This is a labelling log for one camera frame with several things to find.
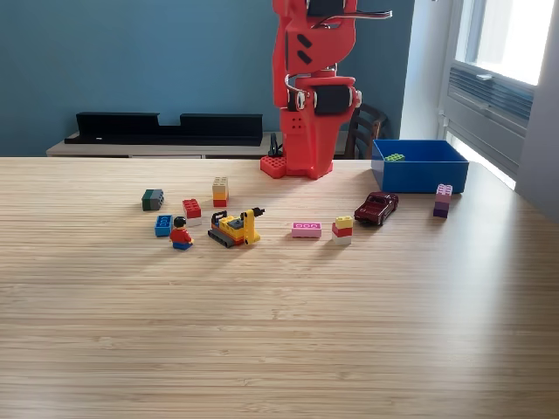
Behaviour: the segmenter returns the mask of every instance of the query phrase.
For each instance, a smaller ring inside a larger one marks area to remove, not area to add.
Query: blue plastic bin
[[[440,183],[452,185],[461,194],[466,186],[470,163],[446,141],[375,140],[373,174],[384,192],[434,194]],[[388,162],[384,157],[405,156],[405,161]]]

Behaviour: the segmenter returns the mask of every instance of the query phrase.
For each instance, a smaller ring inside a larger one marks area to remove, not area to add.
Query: yellow lego vehicle
[[[227,211],[217,212],[211,218],[208,236],[226,248],[254,244],[260,240],[260,234],[254,228],[254,218],[261,216],[265,211],[253,208],[243,212],[241,216],[227,216]]]

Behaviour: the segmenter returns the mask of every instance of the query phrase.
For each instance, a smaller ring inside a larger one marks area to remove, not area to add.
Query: toy car
[[[362,223],[383,225],[386,218],[398,208],[398,196],[384,192],[373,192],[355,212],[355,219]]]

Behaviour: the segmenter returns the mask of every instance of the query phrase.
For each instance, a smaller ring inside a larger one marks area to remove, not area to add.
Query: red robot arm
[[[340,126],[362,101],[355,79],[337,76],[337,63],[355,45],[355,20],[392,12],[360,12],[357,0],[273,0],[273,9],[279,15],[273,101],[280,108],[284,156],[265,157],[260,167],[273,177],[318,179],[332,170]]]

